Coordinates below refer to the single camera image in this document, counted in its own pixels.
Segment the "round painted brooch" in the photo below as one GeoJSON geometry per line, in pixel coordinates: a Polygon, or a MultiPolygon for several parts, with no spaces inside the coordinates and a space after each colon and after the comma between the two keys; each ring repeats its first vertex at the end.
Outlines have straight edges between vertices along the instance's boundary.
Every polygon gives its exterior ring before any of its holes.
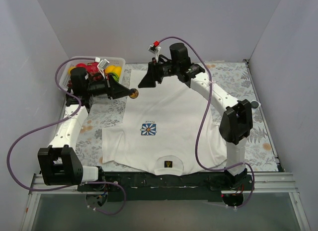
{"type": "Polygon", "coordinates": [[[131,99],[136,99],[139,96],[139,92],[136,88],[132,88],[130,91],[131,91],[131,94],[129,95],[129,97],[131,99]]]}

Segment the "white t-shirt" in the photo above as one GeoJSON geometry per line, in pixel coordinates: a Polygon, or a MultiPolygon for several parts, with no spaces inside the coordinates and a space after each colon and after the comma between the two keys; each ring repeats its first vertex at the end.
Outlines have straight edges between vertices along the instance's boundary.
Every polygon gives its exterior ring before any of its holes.
{"type": "Polygon", "coordinates": [[[206,105],[176,77],[140,88],[127,100],[123,121],[102,130],[103,163],[176,176],[221,165],[226,143],[206,105]]]}

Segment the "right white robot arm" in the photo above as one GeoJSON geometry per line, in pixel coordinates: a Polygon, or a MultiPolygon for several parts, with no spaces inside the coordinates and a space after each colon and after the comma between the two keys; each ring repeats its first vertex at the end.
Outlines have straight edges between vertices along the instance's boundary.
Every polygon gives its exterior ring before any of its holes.
{"type": "Polygon", "coordinates": [[[251,102],[238,100],[214,83],[205,65],[191,62],[184,43],[170,45],[170,58],[159,53],[158,41],[148,50],[154,57],[148,63],[147,73],[138,87],[156,87],[165,77],[177,76],[208,101],[207,107],[213,106],[218,111],[222,117],[219,133],[226,141],[227,149],[227,164],[221,171],[225,176],[225,185],[231,190],[238,189],[247,175],[245,144],[253,127],[251,102]]]}

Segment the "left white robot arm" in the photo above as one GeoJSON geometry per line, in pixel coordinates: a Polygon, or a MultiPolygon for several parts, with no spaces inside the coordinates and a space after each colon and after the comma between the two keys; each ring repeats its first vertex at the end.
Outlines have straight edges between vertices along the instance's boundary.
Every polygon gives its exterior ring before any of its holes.
{"type": "Polygon", "coordinates": [[[75,153],[76,143],[83,123],[89,115],[93,97],[107,95],[117,99],[133,97],[136,89],[119,84],[114,74],[94,80],[86,68],[75,67],[70,71],[71,86],[67,90],[64,119],[48,147],[41,148],[38,160],[46,185],[79,185],[88,182],[94,191],[101,191],[106,184],[99,175],[98,166],[84,166],[75,153]]]}

